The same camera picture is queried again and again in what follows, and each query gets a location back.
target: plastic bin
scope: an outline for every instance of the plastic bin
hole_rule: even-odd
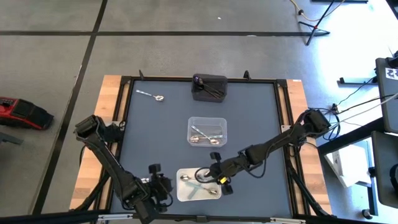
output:
[[[213,144],[204,137],[205,134],[210,139],[218,141]],[[226,120],[224,118],[201,118],[191,117],[188,120],[187,141],[191,146],[201,147],[222,147],[227,142]]]

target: utensil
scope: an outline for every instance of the utensil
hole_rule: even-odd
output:
[[[214,189],[208,189],[208,188],[206,188],[206,187],[202,187],[201,185],[198,185],[198,184],[194,184],[194,183],[192,183],[192,182],[186,182],[185,183],[187,186],[190,186],[190,187],[194,187],[194,188],[199,188],[199,189],[202,189],[202,190],[206,190],[209,194],[211,194],[211,195],[217,195],[218,194],[218,191],[217,190],[214,190]]]
[[[223,138],[223,135],[219,135],[219,136],[209,136],[209,138],[214,139],[214,138]],[[189,138],[189,141],[192,143],[198,142],[201,139],[206,139],[206,137],[200,137],[197,135],[194,135],[192,137]]]
[[[188,180],[195,180],[195,178],[189,177],[188,175],[181,175],[180,180],[186,182]]]
[[[220,144],[219,141],[215,140],[215,139],[211,139],[209,138],[205,133],[203,133],[202,131],[200,131],[197,127],[195,127],[194,125],[191,126],[192,129],[194,129],[195,131],[199,132],[199,134],[203,135],[205,138],[207,138],[210,141],[210,144]]]
[[[161,102],[161,101],[164,100],[164,96],[162,96],[162,95],[156,95],[156,96],[154,96],[154,95],[152,95],[152,94],[146,93],[146,92],[141,91],[141,90],[136,90],[136,92],[137,92],[137,93],[144,94],[144,95],[147,95],[147,96],[152,96],[152,97],[154,97],[155,100],[158,101],[158,102]]]
[[[221,98],[222,96],[224,96],[224,93],[221,91],[218,91],[216,89],[214,89],[213,87],[205,84],[205,82],[203,81],[202,78],[200,78],[199,76],[194,76],[193,77],[193,81],[202,89],[205,90],[207,93],[209,93],[211,96],[213,96],[214,98]]]

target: wooden board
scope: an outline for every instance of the wooden board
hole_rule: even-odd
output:
[[[308,109],[303,83],[301,80],[287,80],[287,89],[289,91],[293,120],[295,121],[301,113]],[[307,141],[316,145],[316,142],[313,138],[307,138]],[[310,144],[304,144],[301,147],[300,157],[303,167],[305,185],[315,200],[322,206],[322,209],[324,209],[324,211],[327,213],[332,214],[318,150]],[[295,192],[298,202],[298,211],[299,213],[303,213],[301,193],[297,186],[295,186]]]
[[[119,75],[106,75],[104,77],[97,101],[97,106],[95,109],[95,115],[102,117],[105,122],[112,120],[120,81],[121,76]],[[296,120],[297,117],[307,109],[307,101],[305,99],[303,85],[300,80],[287,80],[287,85],[293,117],[294,120]],[[126,103],[127,88],[125,88],[123,91],[124,94],[122,97],[121,109],[119,111],[118,118],[122,117],[121,114],[123,113],[124,105]],[[284,115],[284,124],[288,124],[289,122],[287,121],[287,110],[284,103],[282,88],[279,89],[279,93],[282,104],[282,114]],[[308,141],[311,143],[315,143],[314,139],[309,138]],[[326,191],[326,185],[323,178],[323,172],[318,156],[318,151],[313,146],[305,144],[304,146],[302,146],[302,149],[300,151],[300,157],[302,160],[305,185],[308,187],[309,191],[312,193],[315,200],[317,200],[317,202],[322,206],[322,208],[326,212],[331,213],[331,207]],[[77,206],[79,206],[90,194],[90,192],[93,190],[93,188],[100,179],[101,168],[102,166],[96,160],[94,154],[90,150],[85,150],[79,174],[76,180],[75,190],[72,196],[70,208],[76,208]],[[99,206],[100,208],[104,208],[109,183],[104,188],[105,190],[103,191],[103,194],[101,196],[101,203]],[[303,213],[302,197],[300,189],[297,186],[295,188],[295,193],[298,201],[298,211],[299,213]]]

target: black container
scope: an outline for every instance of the black container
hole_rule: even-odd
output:
[[[194,74],[192,97],[198,101],[221,103],[226,97],[227,83],[228,79],[222,75]]]

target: metal spoon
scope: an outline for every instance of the metal spoon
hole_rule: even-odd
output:
[[[188,180],[195,180],[195,178],[189,177],[188,175],[181,175],[180,180],[186,182]]]
[[[147,95],[147,96],[152,96],[152,97],[154,97],[155,100],[158,101],[158,102],[161,102],[161,101],[164,100],[164,96],[161,96],[161,95],[154,96],[154,95],[152,95],[152,94],[146,93],[146,92],[141,91],[141,90],[136,90],[136,92],[137,92],[137,93],[144,94],[144,95]]]
[[[199,134],[203,135],[205,138],[207,138],[210,141],[210,144],[220,144],[219,141],[215,140],[215,139],[211,139],[209,138],[205,133],[203,133],[202,131],[200,131],[197,127],[195,127],[194,125],[191,126],[192,129],[194,129],[195,131],[199,132]]]
[[[202,187],[201,185],[194,184],[194,183],[192,183],[192,182],[186,182],[185,184],[188,185],[188,186],[190,186],[190,187],[194,187],[194,188],[206,190],[206,191],[209,192],[209,194],[211,194],[211,195],[217,195],[217,194],[218,194],[218,191],[217,191],[217,190],[208,189],[208,188],[206,188],[206,187]]]
[[[223,138],[223,136],[222,136],[222,135],[219,135],[219,136],[209,136],[209,138],[211,138],[211,139],[214,139],[214,138]],[[195,143],[195,142],[198,142],[198,141],[201,140],[201,139],[207,139],[207,138],[206,138],[206,137],[200,137],[200,136],[195,135],[195,136],[190,137],[190,138],[189,138],[189,141],[192,142],[192,143]]]

